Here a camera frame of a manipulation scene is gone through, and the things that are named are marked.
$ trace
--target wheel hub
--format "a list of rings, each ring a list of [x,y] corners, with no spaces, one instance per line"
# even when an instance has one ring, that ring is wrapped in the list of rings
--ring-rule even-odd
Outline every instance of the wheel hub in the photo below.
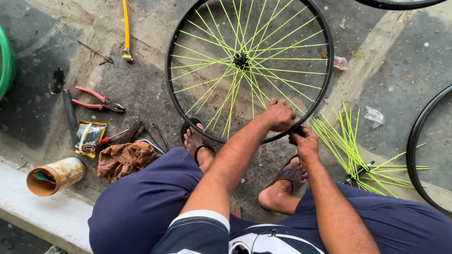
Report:
[[[250,68],[250,65],[248,63],[248,56],[243,52],[238,52],[234,55],[234,63],[237,68],[243,71],[246,71]]]

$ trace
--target pliers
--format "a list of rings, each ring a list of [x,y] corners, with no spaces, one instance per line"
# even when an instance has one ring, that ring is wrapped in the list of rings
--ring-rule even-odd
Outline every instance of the pliers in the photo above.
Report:
[[[99,100],[101,100],[103,103],[106,103],[105,105],[101,105],[101,104],[94,105],[94,104],[83,103],[83,102],[81,102],[79,100],[76,100],[76,99],[72,99],[72,102],[77,103],[77,104],[79,104],[79,105],[81,105],[81,106],[83,106],[85,108],[98,108],[100,110],[102,110],[103,108],[108,108],[108,109],[110,109],[112,111],[115,111],[115,112],[124,112],[124,110],[126,110],[123,106],[119,105],[118,103],[113,103],[113,102],[109,101],[107,97],[102,96],[102,95],[94,92],[91,89],[84,88],[84,87],[79,87],[79,86],[76,86],[75,88],[78,89],[78,90],[82,90],[82,91],[85,91],[87,93],[90,93],[90,94],[94,95],[96,98],[98,98]]]

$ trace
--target hand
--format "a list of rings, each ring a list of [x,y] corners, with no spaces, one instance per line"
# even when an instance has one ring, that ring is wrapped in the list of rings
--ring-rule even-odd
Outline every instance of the hand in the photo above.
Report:
[[[270,130],[273,132],[284,132],[295,124],[295,112],[286,105],[286,100],[272,98],[267,110],[262,113],[265,121],[269,121]]]
[[[297,133],[294,132],[289,134],[289,143],[297,146],[298,159],[300,163],[308,169],[308,166],[319,162],[319,138],[310,129],[300,126]]]

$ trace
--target oil stain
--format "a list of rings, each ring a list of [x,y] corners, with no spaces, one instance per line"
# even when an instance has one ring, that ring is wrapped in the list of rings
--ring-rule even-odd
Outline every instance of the oil stain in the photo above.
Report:
[[[52,94],[61,93],[64,85],[64,71],[62,68],[58,68],[58,70],[56,70],[53,73],[53,79],[55,79],[56,82],[53,84],[51,93]]]

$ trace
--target striped shirt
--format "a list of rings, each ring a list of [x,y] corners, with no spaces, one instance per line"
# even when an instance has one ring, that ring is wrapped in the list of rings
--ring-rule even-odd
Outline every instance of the striped shirt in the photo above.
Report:
[[[173,220],[151,254],[324,254],[286,226],[251,226],[234,239],[229,229],[229,221],[217,212],[190,211]]]

